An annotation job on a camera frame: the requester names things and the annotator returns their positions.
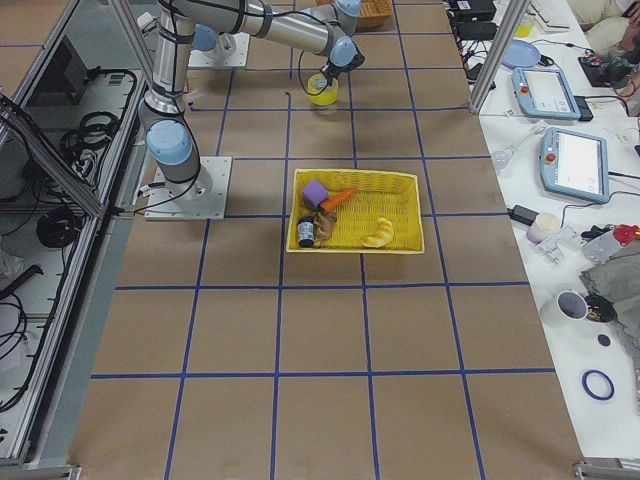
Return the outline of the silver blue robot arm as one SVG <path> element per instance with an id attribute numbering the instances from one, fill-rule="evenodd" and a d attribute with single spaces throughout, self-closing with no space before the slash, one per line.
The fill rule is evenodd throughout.
<path id="1" fill-rule="evenodd" d="M 329 81 L 365 61 L 353 40 L 359 1 L 332 1 L 305 10 L 282 10 L 267 1 L 178 1 L 176 8 L 218 33 L 246 33 L 324 57 L 320 72 Z"/>
<path id="2" fill-rule="evenodd" d="M 195 22 L 171 1 L 161 1 L 152 82 L 139 107 L 147 149 L 166 181 L 185 184 L 199 175 L 200 160 L 184 118 L 182 99 Z"/>

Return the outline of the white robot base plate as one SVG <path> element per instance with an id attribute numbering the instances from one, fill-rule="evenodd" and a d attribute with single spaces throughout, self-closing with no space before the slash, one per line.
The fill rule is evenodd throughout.
<path id="1" fill-rule="evenodd" d="M 204 156 L 194 185 L 167 183 L 156 168 L 154 183 L 162 186 L 150 190 L 148 207 L 142 213 L 149 220 L 222 220 L 225 216 L 232 158 Z"/>

